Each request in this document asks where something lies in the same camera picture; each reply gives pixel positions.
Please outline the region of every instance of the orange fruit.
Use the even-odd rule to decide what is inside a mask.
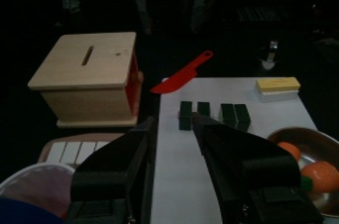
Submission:
[[[299,151],[299,149],[290,143],[282,141],[278,143],[278,145],[286,149],[294,156],[294,158],[296,159],[296,161],[299,161],[300,159],[300,155],[302,155],[302,152]]]
[[[327,162],[304,166],[300,173],[312,179],[312,191],[332,192],[339,189],[339,171]]]

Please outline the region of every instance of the yellow sponge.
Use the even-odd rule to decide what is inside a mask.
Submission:
[[[258,79],[255,85],[260,92],[288,91],[300,88],[295,77]]]

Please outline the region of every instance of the orange bowl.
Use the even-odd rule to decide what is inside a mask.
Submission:
[[[274,131],[267,139],[276,144],[287,142],[300,151],[300,170],[316,163],[327,162],[339,170],[339,142],[324,133],[302,127],[286,127]],[[331,192],[311,191],[308,197],[319,212],[338,221],[339,217],[339,189]]]

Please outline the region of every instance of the dark background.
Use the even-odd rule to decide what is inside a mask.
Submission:
[[[191,33],[194,0],[147,0],[152,34],[143,33],[134,0],[79,0],[80,11],[63,0],[1,0],[0,181],[32,165],[44,145],[60,137],[127,128],[60,129],[39,92],[27,83],[60,35],[136,32],[136,58],[144,73],[139,121],[159,115],[160,96],[150,88],[204,50],[215,57],[199,76],[295,76],[300,98],[319,131],[339,139],[338,57],[322,53],[315,42],[338,39],[338,0],[210,0],[200,32]],[[239,21],[238,10],[268,6],[279,21]],[[279,39],[282,61],[262,69],[255,57],[271,38]]]

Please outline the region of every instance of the red plastic knife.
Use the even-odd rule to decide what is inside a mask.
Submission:
[[[160,84],[151,88],[154,93],[171,93],[176,91],[196,75],[196,67],[214,56],[214,52],[204,51],[198,57]]]

